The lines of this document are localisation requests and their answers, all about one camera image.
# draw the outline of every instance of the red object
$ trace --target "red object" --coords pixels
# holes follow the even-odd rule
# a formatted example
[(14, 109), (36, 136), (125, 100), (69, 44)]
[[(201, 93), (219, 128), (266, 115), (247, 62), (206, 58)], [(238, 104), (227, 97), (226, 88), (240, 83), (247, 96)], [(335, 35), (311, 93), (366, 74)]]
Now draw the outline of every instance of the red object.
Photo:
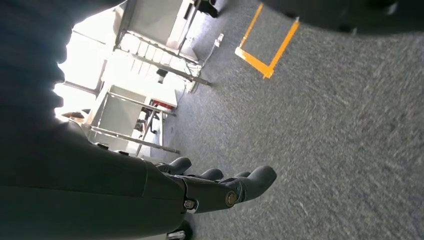
[(157, 104), (157, 105), (159, 105), (159, 106), (162, 106), (162, 107), (164, 107), (164, 108), (167, 108), (167, 109), (169, 109), (169, 110), (173, 110), (173, 109), (174, 109), (174, 107), (173, 107), (173, 106), (168, 105), (168, 104), (163, 103), (163, 102), (160, 102), (160, 101), (153, 100), (153, 103), (154, 103), (154, 104)]

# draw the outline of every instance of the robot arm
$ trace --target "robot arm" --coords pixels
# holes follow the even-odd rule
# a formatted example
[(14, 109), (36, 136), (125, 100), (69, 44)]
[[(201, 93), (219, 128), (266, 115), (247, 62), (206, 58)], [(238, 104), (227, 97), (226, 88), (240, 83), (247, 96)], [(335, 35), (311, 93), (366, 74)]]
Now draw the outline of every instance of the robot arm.
[[(290, 18), (358, 34), (423, 30), (419, 0), (263, 0)], [(72, 27), (122, 0), (0, 1), (0, 239), (137, 239), (171, 232), (186, 212), (231, 208), (276, 179), (260, 167), (181, 176), (187, 159), (154, 165), (95, 145), (60, 122), (53, 93)]]

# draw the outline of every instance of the metal bar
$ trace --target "metal bar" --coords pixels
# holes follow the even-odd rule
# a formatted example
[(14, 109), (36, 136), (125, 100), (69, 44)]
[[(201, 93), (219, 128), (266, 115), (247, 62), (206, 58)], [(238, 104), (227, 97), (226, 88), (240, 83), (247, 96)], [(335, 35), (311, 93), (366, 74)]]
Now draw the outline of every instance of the metal bar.
[(182, 39), (181, 43), (180, 43), (180, 44), (179, 44), (179, 46), (178, 46), (178, 52), (177, 52), (177, 54), (178, 54), (178, 55), (180, 55), (181, 49), (183, 49), (184, 43), (185, 43), (185, 42), (186, 42), (186, 40), (187, 40), (187, 34), (189, 34), (190, 27), (192, 26), (192, 23), (193, 23), (193, 21), (194, 21), (194, 19), (195, 19), (195, 17), (196, 17), (196, 13), (198, 12), (199, 7), (200, 7), (200, 4), (201, 4), (201, 3), (202, 3), (202, 1), (201, 1), (201, 0), (197, 1), (196, 7), (195, 7), (195, 9), (194, 9), (194, 13), (193, 13), (193, 15), (191, 16), (190, 22), (188, 23), (187, 30), (186, 30), (186, 31), (185, 31), (185, 33), (184, 33), (184, 38)]
[(97, 132), (99, 134), (104, 134), (104, 135), (113, 137), (113, 138), (123, 139), (123, 140), (131, 141), (131, 142), (134, 142), (134, 143), (142, 144), (142, 145), (145, 145), (145, 146), (148, 146), (148, 147), (151, 147), (151, 148), (161, 149), (161, 150), (168, 151), (168, 152), (171, 152), (171, 153), (180, 154), (180, 151), (177, 150), (177, 149), (173, 149), (173, 148), (166, 147), (166, 146), (159, 146), (159, 145), (151, 143), (151, 142), (132, 138), (130, 136), (120, 134), (120, 133), (117, 133), (117, 132), (113, 132), (113, 131), (109, 131), (109, 130), (106, 130), (106, 129), (103, 129), (103, 128), (92, 126), (90, 130), (93, 131), (93, 132)]
[(129, 52), (124, 51), (122, 49), (119, 49), (119, 50), (121, 50), (124, 53), (127, 53), (128, 55), (132, 56), (135, 59), (138, 59), (138, 60), (143, 61), (145, 63), (154, 65), (154, 66), (156, 66), (156, 67), (158, 67), (160, 69), (163, 69), (165, 71), (171, 72), (173, 74), (180, 75), (180, 76), (188, 79), (189, 81), (195, 81), (195, 82), (198, 82), (198, 83), (203, 84), (203, 85), (206, 85), (206, 86), (212, 85), (210, 82), (206, 81), (203, 78), (200, 78), (200, 77), (197, 77), (197, 76), (193, 76), (193, 75), (187, 74), (187, 73), (185, 73), (183, 71), (178, 71), (177, 69), (174, 69), (174, 68), (172, 68), (172, 67), (170, 67), (168, 65), (164, 65), (164, 64), (161, 64), (161, 63), (158, 63), (158, 62), (149, 60), (149, 59), (147, 59), (145, 57), (142, 57), (142, 56), (139, 56), (139, 55), (136, 55), (136, 54), (129, 53)]
[(159, 145), (164, 145), (164, 113), (159, 112)]
[(122, 39), (124, 38), (124, 35), (127, 32), (128, 27), (130, 26), (131, 19), (133, 18), (137, 0), (128, 0), (124, 4), (125, 7), (123, 9), (122, 19), (119, 23), (119, 29), (118, 32), (115, 33), (116, 39), (113, 49), (116, 49), (118, 46), (121, 45)]
[(100, 44), (106, 45), (106, 42), (102, 42), (102, 41), (100, 41), (100, 40), (97, 40), (97, 39), (95, 39), (95, 38), (92, 38), (91, 36), (87, 36), (87, 35), (85, 35), (84, 33), (81, 33), (81, 32), (79, 32), (79, 31), (72, 30), (72, 32), (74, 32), (74, 33), (76, 33), (76, 34), (78, 34), (78, 35), (81, 35), (81, 36), (83, 36), (83, 37), (86, 37), (86, 38), (88, 38), (88, 39), (90, 39), (90, 40), (96, 41), (96, 42), (98, 42), (98, 43), (100, 43)]
[(153, 124), (153, 118), (154, 118), (154, 116), (155, 116), (155, 111), (152, 111), (151, 112), (151, 116), (150, 116), (150, 118), (148, 119), (148, 122), (147, 122), (147, 125), (146, 125), (146, 127), (145, 127), (145, 129), (144, 129), (144, 132), (145, 132), (145, 134), (143, 134), (143, 137), (141, 138), (141, 140), (145, 140), (145, 138), (146, 138), (146, 136), (147, 136), (147, 132), (148, 132), (148, 130), (149, 130), (149, 128), (150, 128), (150, 126)]
[(106, 94), (106, 96), (104, 97), (103, 106), (101, 107), (100, 117), (98, 118), (98, 122), (97, 122), (96, 127), (100, 127), (100, 122), (102, 121), (103, 113), (105, 112), (105, 108), (106, 108), (106, 103), (108, 101), (108, 97), (109, 97), (108, 94)]
[(103, 75), (105, 74), (105, 70), (106, 70), (106, 65), (108, 65), (108, 59), (103, 60), (103, 65), (101, 66), (101, 71), (100, 71), (100, 75), (98, 76), (98, 80), (97, 80), (97, 85), (95, 86), (95, 97), (97, 98), (100, 95), (100, 92), (102, 91), (103, 88)]
[(94, 94), (94, 95), (96, 95), (96, 93), (97, 93), (95, 89), (91, 89), (91, 88), (86, 87), (86, 86), (81, 86), (79, 84), (76, 84), (76, 83), (73, 83), (73, 82), (70, 82), (70, 81), (65, 81), (63, 83), (63, 85), (69, 86), (69, 87), (72, 87), (72, 88), (75, 88), (75, 89), (78, 89), (78, 90), (81, 90), (81, 91), (84, 91), (84, 92), (87, 92), (87, 93), (91, 93), (91, 94)]
[(181, 55), (179, 55), (179, 54), (176, 54), (175, 52), (173, 52), (173, 51), (171, 51), (171, 50), (168, 50), (168, 49), (166, 49), (166, 48), (164, 48), (164, 47), (161, 47), (159, 44), (156, 44), (156, 43), (150, 42), (150, 41), (148, 41), (148, 40), (146, 40), (146, 39), (144, 39), (144, 38), (142, 38), (142, 37), (140, 37), (140, 36), (137, 36), (137, 35), (135, 35), (134, 33), (130, 32), (130, 31), (127, 31), (127, 33), (128, 33), (128, 34), (130, 34), (130, 35), (132, 35), (132, 36), (134, 36), (134, 37), (136, 37), (136, 38), (138, 38), (138, 39), (139, 39), (140, 41), (142, 41), (142, 42), (145, 42), (145, 43), (147, 43), (147, 44), (149, 44), (149, 45), (152, 45), (153, 47), (155, 47), (155, 48), (157, 48), (157, 49), (161, 49), (162, 51), (164, 51), (165, 53), (167, 53), (167, 54), (169, 54), (169, 55), (171, 55), (171, 56), (173, 56), (173, 57), (176, 57), (176, 58), (182, 58), (182, 59), (184, 59), (186, 62), (189, 62), (189, 63), (191, 63), (191, 64), (195, 64), (195, 65), (199, 64), (199, 62), (198, 62), (198, 61), (191, 60), (190, 58), (187, 58), (187, 57), (181, 56)]
[(134, 99), (131, 99), (131, 98), (128, 98), (128, 97), (125, 97), (125, 96), (121, 96), (121, 95), (116, 94), (116, 93), (113, 93), (113, 92), (108, 92), (107, 94), (109, 94), (109, 95), (111, 95), (111, 96), (113, 96), (113, 97), (115, 97), (115, 98), (118, 98), (118, 99), (121, 99), (121, 100), (128, 101), (128, 102), (133, 103), (133, 104), (141, 105), (141, 106), (145, 107), (146, 109), (150, 109), (150, 110), (153, 110), (153, 111), (156, 111), (156, 112), (161, 112), (161, 111), (162, 111), (162, 112), (164, 112), (164, 113), (166, 113), (166, 114), (169, 114), (169, 115), (172, 115), (172, 116), (174, 116), (174, 117), (176, 117), (176, 116), (177, 116), (175, 113), (173, 113), (173, 112), (171, 112), (171, 111), (164, 111), (164, 110), (161, 110), (161, 109), (159, 109), (159, 108), (157, 108), (157, 107), (154, 107), (154, 106), (150, 106), (150, 105), (144, 104), (144, 103), (142, 103), (142, 102), (136, 101), (136, 100), (134, 100)]

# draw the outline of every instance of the dark clothing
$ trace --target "dark clothing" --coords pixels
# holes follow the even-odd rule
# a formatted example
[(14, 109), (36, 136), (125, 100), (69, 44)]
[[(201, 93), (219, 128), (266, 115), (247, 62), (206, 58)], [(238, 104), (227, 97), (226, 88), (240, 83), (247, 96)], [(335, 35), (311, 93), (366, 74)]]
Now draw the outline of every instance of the dark clothing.
[(209, 14), (214, 19), (218, 17), (218, 10), (209, 1), (201, 0), (198, 10), (202, 13)]

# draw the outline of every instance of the metal screw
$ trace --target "metal screw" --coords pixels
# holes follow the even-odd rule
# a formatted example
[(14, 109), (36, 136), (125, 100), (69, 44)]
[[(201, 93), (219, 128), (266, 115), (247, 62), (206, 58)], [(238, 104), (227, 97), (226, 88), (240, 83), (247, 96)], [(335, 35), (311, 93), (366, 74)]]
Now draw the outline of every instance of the metal screw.
[(225, 196), (225, 204), (231, 208), (236, 204), (237, 194), (234, 191), (229, 191)]
[(188, 210), (192, 210), (195, 208), (196, 203), (192, 200), (186, 200), (184, 202), (184, 208), (188, 209)]

